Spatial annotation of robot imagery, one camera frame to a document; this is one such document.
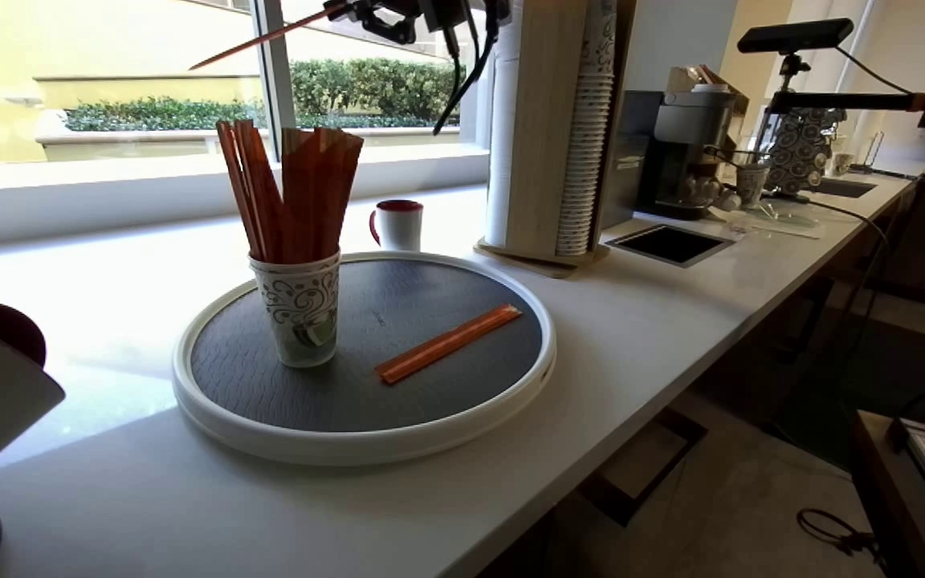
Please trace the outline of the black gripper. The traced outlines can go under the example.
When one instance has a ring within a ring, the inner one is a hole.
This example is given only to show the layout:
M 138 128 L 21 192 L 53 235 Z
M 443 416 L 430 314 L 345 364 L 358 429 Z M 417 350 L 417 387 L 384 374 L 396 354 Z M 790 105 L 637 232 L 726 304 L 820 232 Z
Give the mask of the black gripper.
M 403 14 L 397 23 L 384 23 L 383 15 L 376 15 L 379 6 Z M 417 34 L 413 34 L 413 21 L 422 15 L 428 23 L 430 34 L 436 30 L 451 30 L 467 23 L 474 10 L 482 10 L 493 21 L 509 21 L 511 15 L 511 0 L 326 0 L 326 14 L 328 21 L 361 21 L 361 27 L 384 41 L 396 46 L 413 46 Z

